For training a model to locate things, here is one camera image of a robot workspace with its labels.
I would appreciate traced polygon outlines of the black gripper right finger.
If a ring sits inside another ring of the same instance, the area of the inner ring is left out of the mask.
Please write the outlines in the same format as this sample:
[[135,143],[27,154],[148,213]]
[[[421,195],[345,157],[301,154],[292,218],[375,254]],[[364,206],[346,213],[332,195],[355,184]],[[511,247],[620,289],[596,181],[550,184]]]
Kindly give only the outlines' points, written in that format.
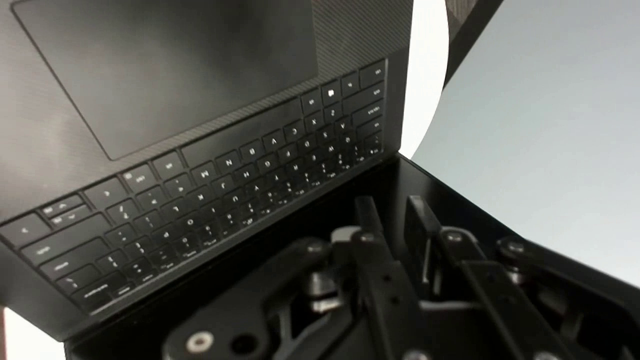
[[436,300],[468,295],[487,313],[513,360],[578,360],[508,272],[485,254],[476,237],[444,227],[422,197],[407,200],[407,237],[422,247],[418,265],[429,295]]

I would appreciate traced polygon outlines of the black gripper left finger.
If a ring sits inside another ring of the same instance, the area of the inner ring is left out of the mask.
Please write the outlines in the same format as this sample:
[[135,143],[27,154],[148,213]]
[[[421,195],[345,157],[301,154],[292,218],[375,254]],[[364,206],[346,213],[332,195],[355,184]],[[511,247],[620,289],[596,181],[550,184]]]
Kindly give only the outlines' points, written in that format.
[[355,200],[358,230],[338,249],[351,257],[358,277],[358,302],[371,325],[380,360],[431,360],[421,330],[421,306],[408,274],[389,249],[376,202]]

